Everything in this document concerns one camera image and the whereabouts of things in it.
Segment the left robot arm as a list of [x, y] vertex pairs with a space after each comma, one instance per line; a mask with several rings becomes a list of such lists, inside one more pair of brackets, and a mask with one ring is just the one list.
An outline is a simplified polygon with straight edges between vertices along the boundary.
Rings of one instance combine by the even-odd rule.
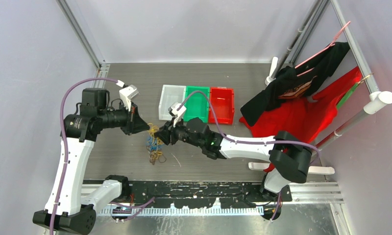
[[129, 180], [120, 175], [106, 177], [99, 188], [85, 198], [81, 197], [81, 189], [87, 161], [102, 130], [120, 128], [126, 135], [149, 130], [132, 101], [137, 93], [133, 85], [120, 89], [121, 101], [115, 109], [109, 105], [108, 90], [83, 90], [77, 113], [64, 118], [65, 136], [61, 141], [56, 179], [44, 209], [33, 215], [34, 224], [51, 232], [87, 235], [95, 225], [97, 213], [107, 204], [131, 198]]

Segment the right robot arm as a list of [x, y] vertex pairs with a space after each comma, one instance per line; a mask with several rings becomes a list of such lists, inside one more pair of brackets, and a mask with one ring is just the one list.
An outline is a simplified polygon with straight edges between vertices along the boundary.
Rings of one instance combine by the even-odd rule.
[[260, 188], [266, 201], [274, 200], [290, 183], [307, 181], [312, 146], [286, 131], [263, 138], [241, 138], [212, 131], [196, 117], [187, 123], [168, 121], [154, 135], [165, 145], [181, 141], [198, 147], [213, 160], [247, 158], [269, 162], [273, 169], [266, 174]]

